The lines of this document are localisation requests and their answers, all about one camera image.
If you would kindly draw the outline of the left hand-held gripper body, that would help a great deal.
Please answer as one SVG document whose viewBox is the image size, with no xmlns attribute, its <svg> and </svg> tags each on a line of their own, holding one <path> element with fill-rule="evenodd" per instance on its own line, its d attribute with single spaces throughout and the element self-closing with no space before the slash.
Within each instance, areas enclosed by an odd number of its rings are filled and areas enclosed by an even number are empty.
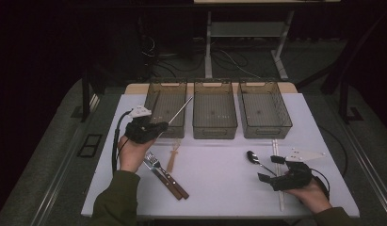
<svg viewBox="0 0 387 226">
<path fill-rule="evenodd" d="M 146 143 L 156 138 L 154 125 L 151 123 L 152 111 L 138 105 L 133 108 L 127 117 L 131 119 L 127 123 L 124 135 L 138 144 Z"/>
</svg>

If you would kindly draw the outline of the person's left hand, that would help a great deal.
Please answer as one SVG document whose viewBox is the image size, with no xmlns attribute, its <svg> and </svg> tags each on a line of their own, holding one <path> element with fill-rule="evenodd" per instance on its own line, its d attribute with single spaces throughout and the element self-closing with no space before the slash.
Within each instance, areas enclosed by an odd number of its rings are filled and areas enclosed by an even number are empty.
<svg viewBox="0 0 387 226">
<path fill-rule="evenodd" d="M 143 163 L 146 152 L 155 143 L 152 139 L 146 143 L 139 144 L 131 141 L 126 136 L 122 136 L 118 143 L 120 151 L 120 170 L 136 173 Z"/>
</svg>

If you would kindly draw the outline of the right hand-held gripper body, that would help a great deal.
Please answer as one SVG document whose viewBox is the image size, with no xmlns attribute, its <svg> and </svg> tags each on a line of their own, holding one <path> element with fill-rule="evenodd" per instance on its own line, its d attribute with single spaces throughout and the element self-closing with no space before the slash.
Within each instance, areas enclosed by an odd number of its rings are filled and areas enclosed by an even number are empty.
<svg viewBox="0 0 387 226">
<path fill-rule="evenodd" d="M 324 153 L 316 153 L 294 149 L 285 158 L 288 172 L 270 179 L 270 185 L 275 191 L 302 188 L 308 185 L 313 175 L 306 161 L 325 157 Z"/>
</svg>

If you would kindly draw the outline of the wooden handled metal fork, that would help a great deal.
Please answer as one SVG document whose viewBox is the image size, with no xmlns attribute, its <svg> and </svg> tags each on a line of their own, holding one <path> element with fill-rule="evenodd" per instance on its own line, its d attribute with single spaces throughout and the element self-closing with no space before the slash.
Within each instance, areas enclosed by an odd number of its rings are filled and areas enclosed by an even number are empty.
<svg viewBox="0 0 387 226">
<path fill-rule="evenodd" d="M 176 180 L 162 168 L 160 161 L 153 153 L 147 152 L 146 159 L 152 167 L 154 167 L 157 171 L 160 171 L 161 175 L 167 179 L 168 183 L 181 195 L 182 198 L 187 199 L 189 197 L 188 193 L 176 182 Z"/>
</svg>

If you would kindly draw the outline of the person's right hand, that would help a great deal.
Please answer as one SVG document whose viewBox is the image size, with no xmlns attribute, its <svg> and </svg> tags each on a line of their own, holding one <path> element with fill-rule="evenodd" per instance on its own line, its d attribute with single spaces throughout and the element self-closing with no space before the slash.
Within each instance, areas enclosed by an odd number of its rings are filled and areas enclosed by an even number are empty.
<svg viewBox="0 0 387 226">
<path fill-rule="evenodd" d="M 331 203 L 315 179 L 302 188 L 286 190 L 286 193 L 298 198 L 314 214 L 331 209 Z"/>
</svg>

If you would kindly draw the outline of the grey metal desk frame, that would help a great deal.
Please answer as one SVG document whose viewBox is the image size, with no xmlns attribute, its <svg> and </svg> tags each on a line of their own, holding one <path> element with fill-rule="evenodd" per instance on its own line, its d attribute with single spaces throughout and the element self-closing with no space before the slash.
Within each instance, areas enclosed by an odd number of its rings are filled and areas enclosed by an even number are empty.
<svg viewBox="0 0 387 226">
<path fill-rule="evenodd" d="M 288 78 L 282 63 L 281 54 L 298 7 L 317 7 L 325 4 L 339 3 L 341 0 L 193 0 L 197 7 L 214 7 L 207 10 L 204 72 L 206 78 L 213 77 L 212 38 L 278 38 L 278 46 L 270 52 L 273 63 L 282 79 Z M 260 22 L 216 22 L 213 19 L 215 8 L 225 7 L 230 10 L 249 10 L 271 7 L 286 7 L 283 21 L 263 20 Z"/>
</svg>

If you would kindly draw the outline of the dark chopstick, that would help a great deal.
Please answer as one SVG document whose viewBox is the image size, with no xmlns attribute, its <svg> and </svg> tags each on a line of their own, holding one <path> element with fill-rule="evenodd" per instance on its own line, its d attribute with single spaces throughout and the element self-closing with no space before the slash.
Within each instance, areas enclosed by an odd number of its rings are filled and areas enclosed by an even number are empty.
<svg viewBox="0 0 387 226">
<path fill-rule="evenodd" d="M 154 93 L 153 103 L 152 103 L 151 122 L 155 121 L 155 113 L 156 113 L 156 108 L 157 108 L 157 104 L 158 104 L 158 100 L 160 98 L 160 95 L 161 95 L 161 91 L 157 91 L 157 92 Z"/>
<path fill-rule="evenodd" d="M 169 108 L 168 108 L 168 94 L 160 91 L 157 98 L 156 108 L 155 108 L 155 114 L 156 114 L 156 121 L 166 121 L 169 115 Z"/>
</svg>

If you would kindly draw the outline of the aluminium rail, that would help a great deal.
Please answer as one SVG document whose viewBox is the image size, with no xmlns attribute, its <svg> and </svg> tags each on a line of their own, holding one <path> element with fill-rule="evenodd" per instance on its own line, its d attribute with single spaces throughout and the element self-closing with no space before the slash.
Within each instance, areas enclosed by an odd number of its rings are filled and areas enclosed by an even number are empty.
<svg viewBox="0 0 387 226">
<path fill-rule="evenodd" d="M 33 217 L 30 226 L 44 226 L 48 219 L 51 210 L 56 202 L 58 193 L 62 188 L 62 185 L 67 177 L 69 166 L 73 161 L 73 157 L 79 150 L 79 141 L 82 139 L 88 125 L 90 123 L 90 116 L 86 116 L 83 122 L 79 122 L 78 126 L 73 133 L 73 136 L 67 146 L 67 151 L 59 165 L 56 173 L 54 174 L 53 180 L 44 192 L 44 197 L 40 206 Z"/>
<path fill-rule="evenodd" d="M 334 102 L 328 103 L 332 120 L 349 157 L 346 182 L 357 202 L 364 225 L 387 226 L 387 129 L 369 109 L 361 121 L 344 122 Z"/>
</svg>

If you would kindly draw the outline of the large black metal stand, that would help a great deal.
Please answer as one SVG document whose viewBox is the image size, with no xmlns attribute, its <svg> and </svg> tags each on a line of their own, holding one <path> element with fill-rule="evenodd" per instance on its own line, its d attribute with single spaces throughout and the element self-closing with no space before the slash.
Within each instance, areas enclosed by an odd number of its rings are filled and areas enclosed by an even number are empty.
<svg viewBox="0 0 387 226">
<path fill-rule="evenodd" d="M 330 66 L 297 83 L 296 87 L 302 88 L 324 76 L 322 92 L 332 94 L 340 90 L 338 113 L 349 122 L 352 119 L 347 114 L 348 88 L 352 86 L 387 126 L 387 10 L 361 28 Z"/>
</svg>

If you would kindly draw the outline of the silver metal chopstick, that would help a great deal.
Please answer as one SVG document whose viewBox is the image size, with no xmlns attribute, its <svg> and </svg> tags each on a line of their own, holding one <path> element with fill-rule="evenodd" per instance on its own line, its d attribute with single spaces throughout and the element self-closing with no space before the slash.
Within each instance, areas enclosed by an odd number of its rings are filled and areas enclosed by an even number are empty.
<svg viewBox="0 0 387 226">
<path fill-rule="evenodd" d="M 187 105 L 191 102 L 191 100 L 193 99 L 193 96 L 190 96 L 186 101 L 185 103 L 181 106 L 181 108 L 176 112 L 176 114 L 169 120 L 168 124 L 169 126 L 171 125 L 171 123 L 179 116 L 179 114 L 187 107 Z M 161 132 L 157 138 L 160 138 L 162 135 L 163 135 L 164 132 Z"/>
</svg>

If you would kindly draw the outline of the translucent brown plastic bin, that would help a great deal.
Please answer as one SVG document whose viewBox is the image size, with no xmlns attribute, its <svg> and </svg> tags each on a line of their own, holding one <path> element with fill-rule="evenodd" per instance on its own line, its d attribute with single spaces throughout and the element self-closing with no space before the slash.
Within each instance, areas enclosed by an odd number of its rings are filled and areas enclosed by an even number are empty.
<svg viewBox="0 0 387 226">
<path fill-rule="evenodd" d="M 163 91 L 168 94 L 169 115 L 166 122 L 176 114 L 186 101 L 187 82 L 185 79 L 167 78 L 153 79 L 150 82 L 144 106 L 152 111 L 154 93 Z M 185 111 L 171 123 L 168 130 L 163 133 L 161 138 L 183 138 L 185 136 Z"/>
<path fill-rule="evenodd" d="M 196 80 L 193 95 L 193 137 L 234 139 L 237 125 L 232 81 Z"/>
<path fill-rule="evenodd" d="M 277 82 L 241 79 L 237 96 L 245 138 L 287 136 L 293 123 Z"/>
</svg>

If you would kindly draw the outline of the wooden handled metal knife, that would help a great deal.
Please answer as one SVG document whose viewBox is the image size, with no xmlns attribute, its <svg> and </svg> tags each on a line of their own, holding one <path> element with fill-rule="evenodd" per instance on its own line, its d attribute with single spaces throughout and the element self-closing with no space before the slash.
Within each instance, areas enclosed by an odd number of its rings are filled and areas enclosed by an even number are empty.
<svg viewBox="0 0 387 226">
<path fill-rule="evenodd" d="M 177 189 L 163 176 L 151 163 L 148 159 L 144 158 L 143 160 L 145 166 L 161 181 L 161 183 L 169 190 L 169 192 L 179 201 L 182 199 L 182 195 L 177 191 Z"/>
</svg>

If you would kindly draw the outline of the black handled metal spoon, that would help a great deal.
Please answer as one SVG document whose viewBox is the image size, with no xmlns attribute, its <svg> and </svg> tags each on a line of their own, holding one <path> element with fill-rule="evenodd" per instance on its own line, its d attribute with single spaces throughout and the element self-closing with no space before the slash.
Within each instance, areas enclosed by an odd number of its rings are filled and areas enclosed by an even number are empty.
<svg viewBox="0 0 387 226">
<path fill-rule="evenodd" d="M 247 158 L 248 160 L 255 165 L 260 166 L 261 168 L 265 169 L 266 171 L 270 172 L 272 175 L 276 175 L 275 172 L 273 172 L 271 169 L 267 168 L 265 165 L 263 165 L 260 161 L 258 156 L 253 151 L 247 151 Z"/>
</svg>

